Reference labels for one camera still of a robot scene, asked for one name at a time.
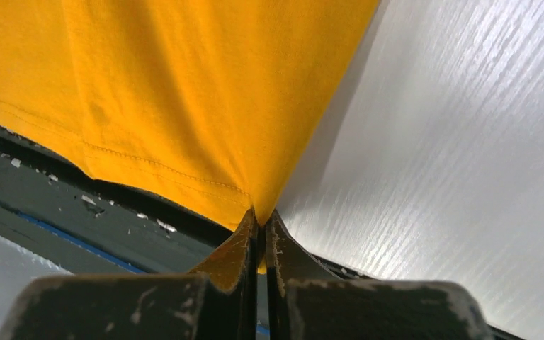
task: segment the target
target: yellow fabric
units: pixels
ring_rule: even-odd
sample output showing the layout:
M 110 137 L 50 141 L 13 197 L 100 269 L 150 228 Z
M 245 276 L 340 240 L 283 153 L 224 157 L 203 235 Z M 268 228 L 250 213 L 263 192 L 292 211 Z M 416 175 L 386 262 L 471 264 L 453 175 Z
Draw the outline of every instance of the yellow fabric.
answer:
M 265 222 L 378 0 L 0 0 L 0 124 L 233 230 Z

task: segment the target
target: white laminate surface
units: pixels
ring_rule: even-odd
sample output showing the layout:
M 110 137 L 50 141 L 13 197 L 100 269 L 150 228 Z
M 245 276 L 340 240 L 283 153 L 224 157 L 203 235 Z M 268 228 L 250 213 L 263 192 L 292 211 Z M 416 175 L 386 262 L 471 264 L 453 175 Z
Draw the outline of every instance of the white laminate surface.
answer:
M 544 339 L 544 1 L 381 6 L 280 213 L 315 254 L 458 282 Z

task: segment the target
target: chipped paint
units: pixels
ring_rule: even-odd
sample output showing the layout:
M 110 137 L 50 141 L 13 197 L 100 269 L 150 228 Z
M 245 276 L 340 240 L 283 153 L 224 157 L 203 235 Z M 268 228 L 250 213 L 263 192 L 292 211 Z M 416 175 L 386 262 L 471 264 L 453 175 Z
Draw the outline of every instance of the chipped paint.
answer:
M 190 306 L 193 305 L 193 302 L 194 302 L 194 301 L 193 301 L 193 298 L 190 297 L 189 299 L 187 299 L 187 301 L 182 302 L 181 307 L 182 307 L 182 308 L 189 308 Z
M 174 316 L 186 322 L 186 324 L 188 324 L 189 326 L 193 326 L 193 315 L 191 315 L 189 312 L 174 312 Z
M 113 322 L 108 323 L 107 327 L 105 327 L 105 333 L 111 332 L 114 327 L 115 327 L 115 324 Z
M 22 165 L 22 161 L 17 158 L 14 158 L 11 160 L 11 165 L 13 165 L 16 168 L 19 168 L 20 165 Z
M 150 288 L 149 290 L 144 291 L 141 296 L 139 296 L 139 300 L 137 301 L 137 309 L 130 315 L 130 321 L 133 324 L 139 324 L 141 318 L 142 302 L 148 295 L 152 294 L 155 290 L 157 290 L 157 287 Z
M 96 205 L 95 201 L 92 200 L 90 197 L 88 197 L 87 195 L 82 195 L 82 197 L 80 197 L 80 199 L 82 199 L 84 202 L 87 202 L 87 203 L 90 203 L 92 205 Z
M 373 279 L 360 279 L 360 280 L 348 280 L 348 282 L 353 287 L 363 288 L 367 290 L 376 290 L 375 284 L 378 283 L 378 281 Z
M 161 220 L 156 220 L 157 221 L 157 224 L 164 228 L 165 230 L 169 231 L 169 232 L 176 232 L 176 228 L 175 227 L 172 227 L 171 225 L 167 224 L 167 223 L 164 223 L 162 222 Z

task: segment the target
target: stitching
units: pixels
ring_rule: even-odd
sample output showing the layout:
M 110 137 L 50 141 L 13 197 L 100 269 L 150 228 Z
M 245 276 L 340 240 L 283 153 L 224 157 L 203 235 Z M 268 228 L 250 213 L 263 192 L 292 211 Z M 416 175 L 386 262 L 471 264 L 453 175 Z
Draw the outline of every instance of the stitching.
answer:
M 26 124 L 32 125 L 32 126 L 38 128 L 38 129 L 41 129 L 41 130 L 46 131 L 46 132 L 48 132 L 48 133 L 51 133 L 51 134 L 53 134 L 53 135 L 57 135 L 57 136 L 59 136 L 59 137 L 65 139 L 65 140 L 67 140 L 67 141 L 70 141 L 70 142 L 78 142 L 78 140 L 73 140 L 72 138 L 68 138 L 68 137 L 65 137 L 64 135 L 61 135 L 61 134 L 56 133 L 56 132 L 53 132 L 53 131 L 47 129 L 46 127 L 43 127 L 43 126 L 37 125 L 37 124 L 35 124 L 35 123 L 32 123 L 32 122 L 30 122 L 30 121 L 28 121 L 28 120 L 26 120 L 26 119 L 20 117 L 19 115 L 16 115 L 15 113 L 9 112 L 9 111 L 7 111 L 7 110 L 3 110 L 2 108 L 0 108 L 0 111 L 5 112 L 5 113 L 8 113 L 8 114 L 10 114 L 10 115 L 16 117 L 17 119 L 19 119 L 19 120 L 25 122 Z M 80 138 L 80 136 L 75 135 L 73 132 L 70 132 L 70 134 L 74 135 L 75 137 Z
M 42 120 L 45 120 L 45 121 L 49 122 L 50 124 L 57 125 L 57 126 L 59 126 L 60 128 L 62 128 L 62 129 L 64 129 L 64 130 L 66 130 L 67 132 L 69 132 L 70 134 L 75 135 L 76 137 L 80 137 L 80 135 L 74 133 L 73 131 L 69 131 L 69 130 L 67 129 L 67 127 L 65 127 L 65 126 L 63 126 L 63 125 L 60 125 L 59 123 L 53 122 L 52 120 L 48 120 L 48 119 L 46 119 L 46 118 L 44 118 L 44 117 L 41 117 L 41 116 L 37 115 L 36 113 L 32 113 L 32 112 L 26 111 L 26 110 L 24 110 L 23 108 L 20 108 L 20 107 L 18 107 L 18 106 L 13 105 L 13 104 L 10 104 L 10 103 L 7 103 L 7 102 L 5 102 L 5 101 L 2 101 L 1 99 L 0 99 L 0 103 L 1 103 L 1 104 L 5 104 L 5 105 L 12 106 L 12 107 L 14 107 L 14 108 L 17 108 L 18 110 L 20 110 L 20 111 L 22 111 L 22 112 L 26 112 L 27 114 L 29 114 L 29 115 L 31 115 L 31 116 L 34 116 L 34 117 L 36 117 L 36 118 L 40 118 L 40 119 L 42 119 Z M 9 114 L 14 115 L 14 116 L 16 116 L 17 118 L 19 118 L 19 119 L 21 119 L 21 120 L 27 122 L 27 123 L 30 123 L 30 122 L 28 122 L 28 121 L 26 121 L 26 120 L 20 118 L 20 117 L 19 117 L 18 115 L 16 115 L 15 113 L 9 112 L 9 111 L 7 111 L 7 110 L 2 110 L 2 109 L 0 109 L 0 111 L 4 111 L 4 112 L 6 112 L 6 113 L 9 113 Z
M 194 177 L 194 176 L 190 176 L 190 175 L 187 175 L 185 173 L 182 173 L 174 168 L 171 168 L 167 165 L 164 165 L 164 164 L 161 164 L 157 161 L 152 161 L 150 159 L 145 159 L 145 158 L 141 158 L 139 156 L 132 156 L 131 154 L 123 154 L 122 152 L 117 152 L 117 151 L 113 151 L 111 149 L 106 149 L 105 147 L 99 147 L 97 145 L 94 145 L 94 144 L 91 144 L 91 143 L 88 143 L 88 142 L 84 142 L 84 144 L 86 144 L 87 146 L 89 147 L 93 147 L 94 149 L 97 149 L 97 150 L 101 150 L 101 151 L 104 151 L 104 152 L 110 152 L 111 154 L 117 154 L 118 156 L 122 156 L 122 157 L 126 157 L 126 158 L 130 158 L 130 159 L 138 159 L 140 161 L 144 161 L 144 162 L 147 162 L 147 163 L 150 163 L 150 164 L 153 164 L 153 165 L 157 165 L 157 166 L 160 166 L 162 168 L 165 168 L 165 169 L 168 169 L 178 175 L 181 175 L 181 176 L 184 176 L 184 177 L 188 177 L 190 179 L 193 179 L 193 180 L 196 180 L 196 181 L 199 181 L 199 182 L 205 182 L 205 183 L 209 183 L 209 184 L 215 184 L 215 185 L 218 185 L 218 186 L 225 186 L 226 188 L 230 188 L 234 191 L 238 191 L 239 193 L 243 194 L 243 195 L 246 195 L 248 197 L 251 198 L 251 195 L 249 195 L 248 193 L 246 193 L 245 191 L 243 191 L 241 188 L 238 188 L 236 186 L 231 186 L 229 184 L 226 184 L 226 183 L 220 183 L 220 182 L 215 182 L 215 181 L 210 181 L 208 179 L 203 179 L 203 178 L 198 178 L 198 177 Z
M 68 129 L 67 129 L 66 127 L 64 127 L 64 126 L 61 126 L 61 125 L 59 125 L 59 124 L 57 124 L 57 123 L 52 122 L 51 120 L 48 120 L 48 119 L 46 119 L 46 118 L 44 118 L 44 117 L 41 117 L 41 116 L 39 116 L 39 115 L 36 115 L 36 114 L 34 114 L 34 113 L 28 112 L 28 111 L 26 111 L 26 110 L 24 110 L 24 109 L 22 109 L 22 108 L 19 108 L 18 106 L 15 106 L 15 105 L 10 104 L 10 103 L 7 103 L 7 102 L 1 101 L 1 100 L 0 100 L 0 103 L 3 103 L 3 104 L 5 104 L 5 105 L 9 105 L 9 106 L 13 106 L 14 108 L 17 108 L 18 110 L 20 110 L 20 111 L 22 111 L 22 112 L 25 112 L 25 113 L 27 113 L 27 114 L 33 116 L 33 117 L 39 118 L 39 119 L 44 120 L 44 121 L 46 121 L 46 122 L 48 122 L 48 123 L 51 123 L 51 124 L 53 124 L 53 125 L 57 125 L 57 126 L 61 127 L 62 129 L 66 130 L 66 131 L 67 131 L 68 133 L 70 133 L 71 135 L 76 136 L 76 137 L 78 137 L 78 138 L 80 139 L 79 141 L 76 141 L 76 140 L 71 140 L 71 139 L 69 139 L 69 138 L 63 137 L 65 140 L 74 141 L 74 142 L 82 142 L 84 145 L 86 145 L 86 146 L 88 146 L 88 147 L 92 147 L 92 148 L 94 148 L 94 149 L 98 149 L 98 150 L 101 150 L 101 151 L 104 151 L 104 152 L 110 152 L 110 153 L 112 153 L 112 154 L 117 154 L 118 156 L 121 156 L 121 157 L 126 157 L 126 158 L 130 158 L 130 159 L 136 159 L 136 160 L 139 160 L 139 161 L 144 161 L 144 162 L 153 164 L 153 165 L 155 165 L 155 166 L 160 166 L 160 167 L 162 167 L 162 168 L 165 168 L 165 169 L 168 169 L 169 171 L 174 172 L 175 174 L 184 176 L 184 177 L 189 178 L 189 179 L 193 179 L 194 181 L 209 183 L 209 184 L 213 184 L 213 185 L 217 185 L 217 186 L 224 186 L 224 187 L 226 187 L 226 188 L 232 189 L 233 191 L 237 191 L 237 192 L 239 192 L 239 193 L 241 193 L 241 194 L 243 194 L 243 195 L 246 195 L 246 196 L 249 197 L 251 200 L 253 200 L 253 198 L 251 197 L 251 195 L 250 195 L 249 193 L 247 193 L 246 191 L 243 191 L 241 188 L 239 188 L 239 187 L 237 187 L 237 186 L 232 186 L 232 185 L 229 185 L 229 184 L 226 184 L 226 183 L 211 181 L 211 180 L 207 180 L 207 179 L 204 179 L 204 178 L 198 178 L 198 177 L 191 176 L 191 175 L 185 174 L 185 173 L 183 173 L 183 172 L 180 172 L 180 171 L 178 171 L 178 170 L 176 170 L 176 169 L 174 169 L 174 168 L 172 168 L 172 167 L 170 167 L 170 166 L 167 166 L 167 165 L 165 165 L 165 164 L 159 163 L 159 162 L 157 162 L 157 161 L 152 161 L 151 159 L 145 159 L 145 158 L 142 158 L 142 157 L 139 157 L 139 156 L 132 156 L 131 154 L 123 154 L 122 152 L 117 152 L 117 151 L 114 151 L 114 150 L 111 150 L 111 149 L 107 149 L 107 148 L 105 148 L 105 147 L 99 147 L 99 146 L 97 146 L 97 145 L 94 145 L 94 144 L 91 144 L 91 143 L 85 141 L 80 135 L 78 135 L 78 134 L 76 134 L 76 133 L 74 133 L 74 132 L 68 130 Z M 35 127 L 39 128 L 39 129 L 41 129 L 41 130 L 48 131 L 48 132 L 50 132 L 50 133 L 52 133 L 52 134 L 56 134 L 56 135 L 58 135 L 58 136 L 61 136 L 60 134 L 58 134 L 58 133 L 56 133 L 56 132 L 53 132 L 53 131 L 51 131 L 51 130 L 48 130 L 48 129 L 45 128 L 45 127 L 42 127 L 42 126 L 40 126 L 40 125 L 36 125 L 35 123 L 31 123 L 31 122 L 29 122 L 29 121 L 23 119 L 23 118 L 20 117 L 19 115 L 16 115 L 15 113 L 12 113 L 12 112 L 10 112 L 10 111 L 4 110 L 4 109 L 2 109 L 2 108 L 0 108 L 0 111 L 5 112 L 5 113 L 8 113 L 8 114 L 10 114 L 10 115 L 12 115 L 12 116 L 18 118 L 19 120 L 22 120 L 23 122 L 25 122 L 25 123 L 27 123 L 27 124 L 30 124 L 30 125 L 32 125 L 32 126 L 35 126 Z
M 86 156 L 86 158 L 101 160 L 101 159 L 98 158 L 98 157 L 91 157 L 91 156 Z M 148 171 L 148 170 L 145 170 L 145 169 L 135 168 L 135 167 L 133 167 L 133 166 L 124 166 L 124 168 L 126 168 L 126 169 L 138 170 L 138 171 L 141 171 L 141 172 L 145 172 L 145 173 L 147 173 L 147 174 L 150 174 L 150 175 L 159 177 L 159 178 L 164 179 L 164 180 L 166 180 L 166 181 L 170 181 L 170 182 L 172 182 L 172 183 L 176 183 L 176 184 L 181 185 L 181 186 L 184 186 L 184 187 L 186 187 L 186 188 L 195 190 L 195 191 L 197 191 L 197 192 L 199 192 L 199 193 L 204 193 L 204 194 L 209 195 L 209 196 L 212 196 L 212 197 L 221 198 L 221 199 L 223 199 L 223 200 L 228 200 L 228 201 L 230 201 L 230 202 L 233 202 L 233 203 L 239 205 L 241 208 L 247 208 L 247 206 L 248 206 L 248 205 L 245 205 L 244 203 L 239 202 L 238 200 L 233 200 L 233 199 L 228 198 L 228 197 L 225 197 L 225 196 L 215 195 L 215 194 L 209 193 L 209 192 L 207 192 L 207 191 L 202 191 L 202 190 L 199 190 L 199 189 L 197 189 L 197 188 L 193 188 L 193 187 L 191 187 L 191 186 L 187 186 L 187 185 L 184 184 L 184 183 L 181 183 L 181 182 L 172 180 L 172 179 L 170 179 L 170 178 L 167 178 L 167 177 L 165 177 L 165 176 L 162 176 L 162 175 L 160 175 L 160 174 L 155 174 L 155 173 L 153 173 L 153 172 L 151 172 L 151 171 Z

